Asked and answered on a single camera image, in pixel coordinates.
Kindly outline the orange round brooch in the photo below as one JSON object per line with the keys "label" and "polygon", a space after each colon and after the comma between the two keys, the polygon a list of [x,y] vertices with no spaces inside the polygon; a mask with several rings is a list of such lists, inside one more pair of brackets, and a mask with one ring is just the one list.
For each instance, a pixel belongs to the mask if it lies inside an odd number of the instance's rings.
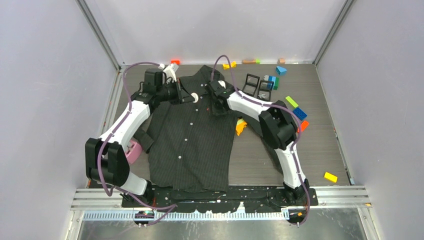
{"label": "orange round brooch", "polygon": [[197,93],[192,92],[190,95],[193,97],[193,103],[197,103],[199,101],[199,96]]}

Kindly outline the black pinstriped shirt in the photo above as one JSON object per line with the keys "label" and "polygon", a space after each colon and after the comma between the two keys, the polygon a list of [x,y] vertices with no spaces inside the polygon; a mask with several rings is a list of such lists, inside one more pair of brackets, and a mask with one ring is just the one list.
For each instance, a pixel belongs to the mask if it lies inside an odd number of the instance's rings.
{"label": "black pinstriped shirt", "polygon": [[136,139],[148,154],[150,181],[159,187],[191,193],[226,192],[237,120],[243,118],[257,135],[263,134],[260,123],[244,113],[211,113],[211,96],[206,90],[210,79],[224,77],[207,65],[194,75],[182,76],[182,86],[198,94],[198,102],[162,102],[153,111],[147,130],[137,131]]}

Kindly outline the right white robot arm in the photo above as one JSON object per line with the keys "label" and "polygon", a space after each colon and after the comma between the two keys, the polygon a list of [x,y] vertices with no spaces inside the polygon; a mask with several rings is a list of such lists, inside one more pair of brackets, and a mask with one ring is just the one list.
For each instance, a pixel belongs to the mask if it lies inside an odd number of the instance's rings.
{"label": "right white robot arm", "polygon": [[297,153],[300,130],[295,122],[296,116],[282,101],[272,103],[254,98],[220,80],[211,80],[206,84],[206,90],[212,98],[212,113],[237,111],[259,122],[264,141],[278,157],[287,202],[299,205],[305,200],[310,205],[308,180]]}

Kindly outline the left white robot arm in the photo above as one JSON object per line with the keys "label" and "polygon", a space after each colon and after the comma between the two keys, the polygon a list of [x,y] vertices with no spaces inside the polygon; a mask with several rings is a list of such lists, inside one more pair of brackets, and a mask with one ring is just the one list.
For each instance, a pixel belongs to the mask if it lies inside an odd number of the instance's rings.
{"label": "left white robot arm", "polygon": [[108,192],[120,188],[134,194],[141,207],[153,202],[153,193],[147,190],[150,182],[130,170],[130,162],[139,156],[135,134],[162,102],[186,103],[192,100],[178,78],[177,65],[149,68],[144,73],[138,91],[131,94],[124,112],[98,138],[85,143],[85,173],[93,181],[104,184]]}

